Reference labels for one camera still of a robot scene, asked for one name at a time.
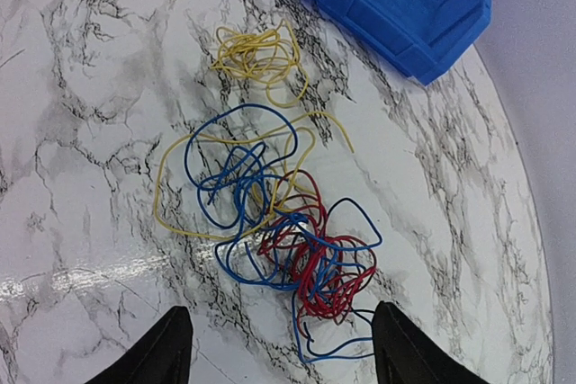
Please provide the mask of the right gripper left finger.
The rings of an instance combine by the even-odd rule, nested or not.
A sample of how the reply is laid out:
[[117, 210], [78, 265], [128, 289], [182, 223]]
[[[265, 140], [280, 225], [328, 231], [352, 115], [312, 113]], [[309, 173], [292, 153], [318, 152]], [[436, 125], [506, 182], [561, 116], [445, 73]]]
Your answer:
[[114, 364], [89, 384], [188, 383], [194, 329], [189, 311], [174, 306]]

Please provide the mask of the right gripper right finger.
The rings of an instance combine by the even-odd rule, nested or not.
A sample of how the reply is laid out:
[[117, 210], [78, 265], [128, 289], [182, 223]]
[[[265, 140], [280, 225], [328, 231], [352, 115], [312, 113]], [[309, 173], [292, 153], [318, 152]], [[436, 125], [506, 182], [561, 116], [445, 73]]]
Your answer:
[[486, 383], [446, 354], [391, 302], [378, 304], [371, 328], [379, 383]]

